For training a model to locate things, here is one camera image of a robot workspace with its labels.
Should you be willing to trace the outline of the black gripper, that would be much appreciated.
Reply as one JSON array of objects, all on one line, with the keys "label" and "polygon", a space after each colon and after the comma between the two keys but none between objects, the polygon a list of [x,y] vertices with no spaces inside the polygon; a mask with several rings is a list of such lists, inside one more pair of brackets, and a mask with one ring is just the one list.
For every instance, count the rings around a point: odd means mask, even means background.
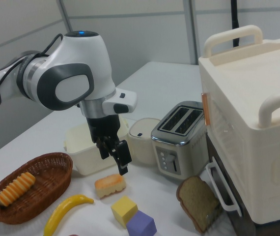
[{"label": "black gripper", "polygon": [[[91,139],[99,149],[102,159],[112,156],[117,164],[119,174],[123,176],[128,172],[128,164],[132,161],[128,143],[118,139],[120,121],[118,115],[109,115],[102,118],[87,118]],[[109,138],[107,147],[103,138]]]}]

